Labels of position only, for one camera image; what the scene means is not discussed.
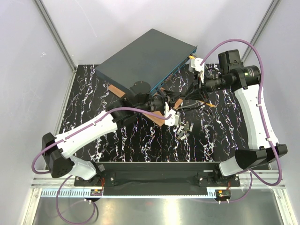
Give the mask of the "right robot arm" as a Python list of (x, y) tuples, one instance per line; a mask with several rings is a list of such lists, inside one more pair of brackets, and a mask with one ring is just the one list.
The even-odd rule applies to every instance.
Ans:
[(216, 78), (205, 78), (205, 64), (195, 54), (189, 71), (194, 83), (188, 88), (185, 99), (206, 102), (208, 94), (217, 90), (231, 89), (242, 109), (248, 135), (248, 149), (238, 149), (232, 158), (221, 162), (213, 173), (214, 183), (223, 186), (231, 177), (257, 166), (271, 162), (280, 163), (279, 158), (288, 152), (272, 131), (266, 110), (262, 75), (257, 66), (244, 66), (238, 50), (218, 55), (220, 74)]

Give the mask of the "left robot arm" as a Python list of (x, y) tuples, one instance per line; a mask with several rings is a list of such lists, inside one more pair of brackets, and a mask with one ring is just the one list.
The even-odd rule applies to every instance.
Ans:
[(170, 127), (178, 125), (175, 104), (179, 99), (179, 92), (158, 89), (151, 93), (148, 83), (136, 82), (96, 117), (62, 134), (45, 134), (42, 155), (51, 176), (73, 175), (92, 186), (97, 185), (101, 181), (101, 171), (96, 163), (77, 158), (74, 154), (88, 143), (134, 123), (139, 113), (159, 119)]

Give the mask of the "teal network switch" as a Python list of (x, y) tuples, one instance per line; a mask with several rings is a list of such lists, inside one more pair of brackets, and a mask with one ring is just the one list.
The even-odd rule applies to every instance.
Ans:
[(150, 29), (95, 68), (97, 76), (128, 93), (136, 82), (155, 93), (195, 53), (196, 46)]

